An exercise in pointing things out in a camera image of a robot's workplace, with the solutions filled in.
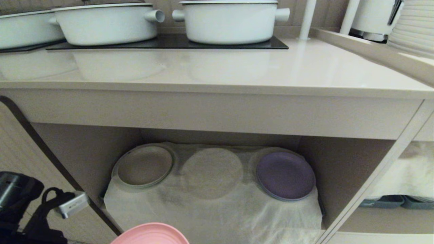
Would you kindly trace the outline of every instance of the countertop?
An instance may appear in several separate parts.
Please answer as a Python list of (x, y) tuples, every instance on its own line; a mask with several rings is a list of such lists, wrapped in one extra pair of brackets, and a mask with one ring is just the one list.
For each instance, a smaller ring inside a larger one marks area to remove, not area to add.
[(434, 99), (434, 89), (318, 39), (288, 50), (129, 49), (0, 54), (0, 89), (97, 89)]

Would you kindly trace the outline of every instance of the induction cooktop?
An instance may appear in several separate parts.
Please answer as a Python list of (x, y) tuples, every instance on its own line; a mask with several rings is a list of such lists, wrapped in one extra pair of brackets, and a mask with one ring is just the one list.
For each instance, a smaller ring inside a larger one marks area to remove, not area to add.
[(273, 36), (270, 40), (243, 45), (210, 45), (195, 43), (188, 40), (185, 34), (160, 34), (156, 38), (135, 43), (102, 46), (75, 46), (61, 43), (50, 46), (47, 50), (78, 50), (78, 49), (288, 49), (288, 46)]
[(31, 45), (31, 46), (24, 46), (24, 47), (17, 47), (17, 48), (9, 48), (9, 49), (0, 49), (0, 53), (22, 53), (22, 52), (30, 52), (36, 49), (40, 49), (40, 48), (44, 48), (44, 47), (48, 47), (48, 46), (52, 46), (54, 44), (58, 44), (58, 43), (64, 43), (66, 42), (65, 39), (63, 40), (59, 40), (59, 41), (54, 41), (54, 42), (49, 42), (49, 43), (42, 43), (42, 44), (36, 44), (36, 45)]

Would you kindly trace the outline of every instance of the stacked white bowls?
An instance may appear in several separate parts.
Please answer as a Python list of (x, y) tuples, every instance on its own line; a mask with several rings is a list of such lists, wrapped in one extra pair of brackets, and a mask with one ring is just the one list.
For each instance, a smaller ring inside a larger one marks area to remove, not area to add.
[(388, 45), (434, 58), (434, 0), (406, 0)]

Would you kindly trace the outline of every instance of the white kettle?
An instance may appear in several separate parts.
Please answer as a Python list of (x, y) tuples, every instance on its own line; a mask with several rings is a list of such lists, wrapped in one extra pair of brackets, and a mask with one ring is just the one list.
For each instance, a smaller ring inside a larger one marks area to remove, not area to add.
[(387, 40), (403, 5), (403, 0), (360, 0), (350, 34), (372, 41)]

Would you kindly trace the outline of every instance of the pot handle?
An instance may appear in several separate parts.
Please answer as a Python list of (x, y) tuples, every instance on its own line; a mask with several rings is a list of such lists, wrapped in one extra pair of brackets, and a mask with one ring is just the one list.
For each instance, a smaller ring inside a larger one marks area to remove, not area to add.
[(166, 18), (165, 14), (161, 10), (153, 10), (145, 13), (145, 20), (150, 22), (158, 22), (161, 23)]
[(182, 10), (174, 10), (172, 13), (172, 18), (176, 22), (184, 22), (185, 21), (185, 14)]
[(289, 14), (290, 14), (289, 9), (278, 9), (276, 10), (275, 19), (276, 21), (286, 22), (289, 20)]
[(54, 26), (60, 26), (59, 22), (57, 22), (56, 17), (51, 17), (51, 18), (48, 20), (48, 23), (50, 23), (50, 24), (52, 24), (52, 25), (54, 25)]

